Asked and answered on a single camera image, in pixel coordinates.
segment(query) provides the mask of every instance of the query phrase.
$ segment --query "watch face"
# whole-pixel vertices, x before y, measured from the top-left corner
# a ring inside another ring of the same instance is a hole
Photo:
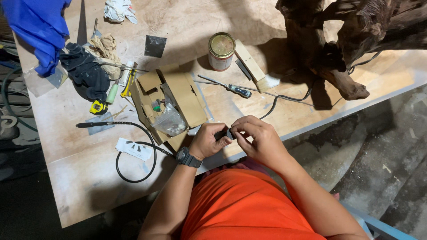
[[[184,149],[181,148],[181,150],[179,150],[178,154],[176,155],[176,159],[178,160],[181,159],[183,155],[184,155]]]

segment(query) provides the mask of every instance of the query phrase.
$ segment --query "paint can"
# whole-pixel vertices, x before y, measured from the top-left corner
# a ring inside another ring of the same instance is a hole
[[[215,71],[225,71],[233,60],[236,42],[225,32],[218,32],[209,39],[209,64]]]

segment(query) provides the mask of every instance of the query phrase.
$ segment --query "wooden table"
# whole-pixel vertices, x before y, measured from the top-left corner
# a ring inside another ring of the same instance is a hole
[[[67,42],[76,41],[80,4],[80,0],[73,0],[65,9],[64,16],[70,31]],[[138,25],[128,20],[122,24],[103,21],[104,0],[86,1],[85,4],[88,36],[92,35],[95,18],[98,18],[98,30],[103,34],[112,33],[117,40],[118,56],[123,63],[135,60],[138,67],[147,70],[179,63],[183,71],[193,76],[202,74],[224,83],[253,88],[254,84],[247,80],[235,63],[225,72],[215,72],[209,68],[208,39],[216,32],[228,32],[247,46],[264,73],[282,73],[296,67],[295,59],[286,48],[284,19],[275,9],[275,1],[133,1]],[[328,41],[336,38],[340,26],[338,21],[325,23]],[[161,59],[144,56],[146,35],[168,38]],[[23,70],[27,71],[38,61],[32,49],[19,38],[18,43]],[[371,56],[364,56],[359,61]],[[351,102],[340,100],[329,110],[316,110],[301,103],[278,100],[273,113],[264,120],[275,127],[282,140],[291,138],[425,84],[426,59],[425,51],[383,52],[369,64],[357,67],[351,75],[371,92],[367,99]],[[284,78],[270,92],[299,98],[303,97],[311,82],[309,74],[299,71]],[[210,122],[231,125],[245,115],[261,117],[273,102],[273,97],[266,94],[254,92],[250,99],[244,99],[220,86],[198,85],[206,101],[205,111]],[[305,102],[325,106],[340,98],[338,90],[331,84],[318,81],[312,96]],[[69,80],[59,89],[53,89],[40,97],[36,98],[30,93],[30,99],[62,227],[161,189],[175,168],[173,159],[159,154],[155,171],[146,181],[137,184],[125,182],[114,167],[117,155],[114,146],[119,137],[148,141],[141,130],[117,125],[89,136],[87,129],[76,128],[77,123],[94,116],[89,113],[90,103],[76,93]],[[126,104],[128,107],[116,120],[140,123],[135,109],[120,97],[116,97],[109,111],[114,114]],[[222,152],[206,159],[198,173],[244,155],[234,142]],[[120,159],[120,169],[129,179],[140,179],[151,167],[152,159],[144,163],[126,154]]]

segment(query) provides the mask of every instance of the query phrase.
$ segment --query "driftwood sculpture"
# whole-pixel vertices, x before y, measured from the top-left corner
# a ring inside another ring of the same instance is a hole
[[[365,53],[427,49],[427,0],[278,0],[287,40],[301,65],[333,84],[346,100],[369,96],[346,73]],[[338,42],[326,43],[323,22],[342,20]]]

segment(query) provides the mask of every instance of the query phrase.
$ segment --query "blue tarp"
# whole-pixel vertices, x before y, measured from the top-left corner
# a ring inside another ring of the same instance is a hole
[[[36,71],[42,76],[55,72],[59,50],[69,35],[61,10],[71,0],[3,0],[4,14],[12,30],[35,48]]]

